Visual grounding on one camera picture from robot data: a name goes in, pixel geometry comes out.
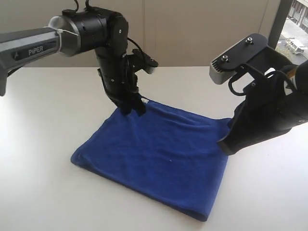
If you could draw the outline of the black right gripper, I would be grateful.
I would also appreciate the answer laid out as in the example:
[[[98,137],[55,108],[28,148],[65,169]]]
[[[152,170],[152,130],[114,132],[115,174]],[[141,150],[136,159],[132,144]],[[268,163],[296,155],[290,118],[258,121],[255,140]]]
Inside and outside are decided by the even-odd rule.
[[[301,124],[301,89],[296,69],[251,73],[253,81],[242,92],[228,134],[218,141],[226,155],[286,134]]]

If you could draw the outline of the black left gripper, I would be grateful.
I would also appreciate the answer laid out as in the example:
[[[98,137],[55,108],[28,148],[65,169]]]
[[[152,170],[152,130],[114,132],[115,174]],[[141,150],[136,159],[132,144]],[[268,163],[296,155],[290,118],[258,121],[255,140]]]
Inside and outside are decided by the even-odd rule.
[[[120,109],[122,115],[129,115],[134,109],[138,116],[146,113],[146,106],[137,86],[140,59],[134,54],[116,56],[98,54],[99,75],[107,97]]]

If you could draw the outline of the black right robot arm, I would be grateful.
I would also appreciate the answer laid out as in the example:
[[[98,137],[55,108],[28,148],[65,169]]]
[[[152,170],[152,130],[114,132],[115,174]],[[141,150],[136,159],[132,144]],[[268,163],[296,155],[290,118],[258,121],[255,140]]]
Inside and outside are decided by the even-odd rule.
[[[249,66],[248,73],[254,80],[242,92],[232,86],[239,76],[228,82],[230,91],[245,100],[234,110],[229,132],[218,141],[226,155],[284,135],[308,121],[307,62],[286,65],[267,74]]]

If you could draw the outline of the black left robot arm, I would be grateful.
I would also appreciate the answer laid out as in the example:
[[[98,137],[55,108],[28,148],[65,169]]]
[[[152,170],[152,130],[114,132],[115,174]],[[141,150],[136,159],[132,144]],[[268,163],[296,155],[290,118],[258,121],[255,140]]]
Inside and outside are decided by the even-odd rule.
[[[146,111],[137,75],[147,67],[146,56],[137,46],[127,53],[131,38],[125,17],[112,10],[94,7],[66,9],[42,28],[2,33],[0,36],[0,94],[6,93],[7,79],[33,61],[59,53],[73,57],[94,51],[107,97],[123,115]]]

